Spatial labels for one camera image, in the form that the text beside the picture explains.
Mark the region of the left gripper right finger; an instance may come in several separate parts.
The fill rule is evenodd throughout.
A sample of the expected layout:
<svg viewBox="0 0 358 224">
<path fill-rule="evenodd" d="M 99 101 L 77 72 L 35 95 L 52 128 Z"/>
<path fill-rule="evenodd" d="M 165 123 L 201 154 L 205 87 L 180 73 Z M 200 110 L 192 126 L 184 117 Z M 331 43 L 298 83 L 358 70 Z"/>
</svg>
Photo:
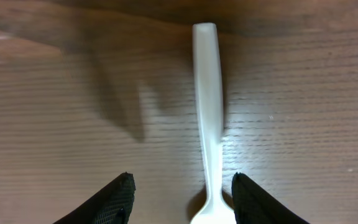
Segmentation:
<svg viewBox="0 0 358 224">
<path fill-rule="evenodd" d="M 308 224 L 243 173 L 232 179 L 237 224 Z"/>
</svg>

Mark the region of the white spoon cluster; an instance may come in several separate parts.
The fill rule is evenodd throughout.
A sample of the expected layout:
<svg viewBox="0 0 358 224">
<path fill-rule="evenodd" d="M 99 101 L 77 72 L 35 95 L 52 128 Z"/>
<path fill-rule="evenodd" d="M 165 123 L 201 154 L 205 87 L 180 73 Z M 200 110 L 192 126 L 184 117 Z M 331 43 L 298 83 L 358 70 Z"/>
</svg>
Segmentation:
<svg viewBox="0 0 358 224">
<path fill-rule="evenodd" d="M 235 223 L 234 210 L 223 199 L 223 84 L 218 34 L 213 23 L 193 26 L 193 71 L 206 201 L 191 222 Z"/>
</svg>

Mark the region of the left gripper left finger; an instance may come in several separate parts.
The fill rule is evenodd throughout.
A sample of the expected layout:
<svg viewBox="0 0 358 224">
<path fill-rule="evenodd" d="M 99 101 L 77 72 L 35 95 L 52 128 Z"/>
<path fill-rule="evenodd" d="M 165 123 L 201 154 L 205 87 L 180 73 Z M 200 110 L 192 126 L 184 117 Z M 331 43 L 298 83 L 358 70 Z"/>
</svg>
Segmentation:
<svg viewBox="0 0 358 224">
<path fill-rule="evenodd" d="M 134 199 L 134 177 L 124 172 L 54 224 L 127 224 Z"/>
</svg>

